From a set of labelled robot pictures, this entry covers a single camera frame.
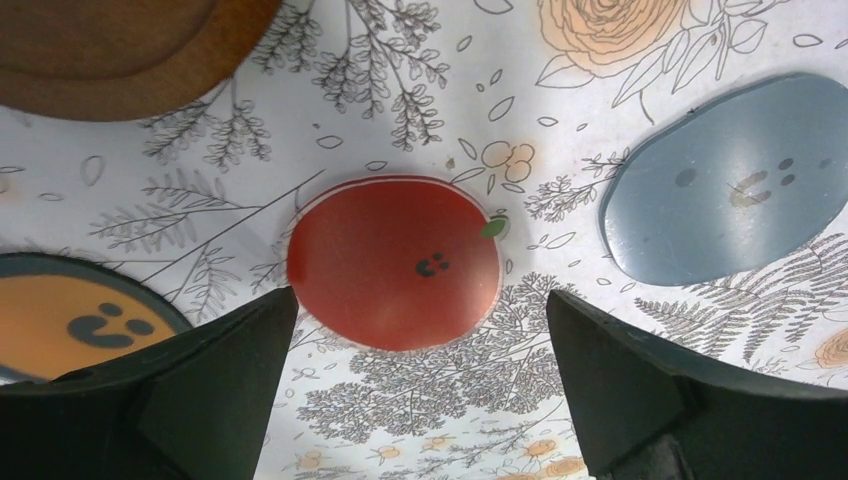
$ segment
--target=smiley face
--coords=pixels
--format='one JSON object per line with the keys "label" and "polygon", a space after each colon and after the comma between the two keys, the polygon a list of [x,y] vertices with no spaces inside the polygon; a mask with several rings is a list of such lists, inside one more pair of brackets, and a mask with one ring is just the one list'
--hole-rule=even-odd
{"label": "smiley face", "polygon": [[163,298],[64,257],[0,255],[0,365],[53,380],[141,350],[191,325]]}

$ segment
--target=floral tablecloth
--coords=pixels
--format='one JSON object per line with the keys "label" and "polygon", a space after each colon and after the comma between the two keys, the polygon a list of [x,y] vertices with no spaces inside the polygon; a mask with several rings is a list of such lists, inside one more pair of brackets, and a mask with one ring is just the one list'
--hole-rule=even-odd
{"label": "floral tablecloth", "polygon": [[586,478],[550,289],[726,362],[848,387],[845,214],[762,270],[683,288],[632,281],[599,233],[598,199],[639,142],[795,70],[848,83],[848,3],[286,2],[233,77],[177,111],[0,110],[0,244],[116,269],[197,325],[285,282],[286,224],[322,190],[452,181],[510,217],[494,312],[412,355],[350,348],[304,312],[256,478]]}

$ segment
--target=wooden board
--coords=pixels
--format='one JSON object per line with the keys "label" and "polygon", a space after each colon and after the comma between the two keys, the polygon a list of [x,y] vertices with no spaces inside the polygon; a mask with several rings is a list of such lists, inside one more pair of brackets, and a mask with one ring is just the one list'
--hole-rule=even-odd
{"label": "wooden board", "polygon": [[235,71],[281,0],[3,0],[0,104],[134,120],[200,97]]}

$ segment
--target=red coaster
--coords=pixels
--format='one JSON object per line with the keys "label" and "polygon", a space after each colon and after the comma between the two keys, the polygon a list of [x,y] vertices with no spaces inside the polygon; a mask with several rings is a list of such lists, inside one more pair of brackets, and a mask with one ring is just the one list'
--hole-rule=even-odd
{"label": "red coaster", "polygon": [[430,178],[348,182],[306,209],[287,273],[301,305],[354,342],[401,351],[441,345],[488,315],[501,270],[481,207]]}

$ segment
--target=gray-blue oval coaster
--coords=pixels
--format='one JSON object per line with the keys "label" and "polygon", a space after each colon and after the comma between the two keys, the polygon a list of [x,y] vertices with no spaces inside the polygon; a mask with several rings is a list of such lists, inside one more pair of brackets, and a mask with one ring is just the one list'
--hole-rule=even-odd
{"label": "gray-blue oval coaster", "polygon": [[768,265],[848,200],[848,89],[792,74],[713,100],[634,150],[601,204],[630,277],[707,282]]}

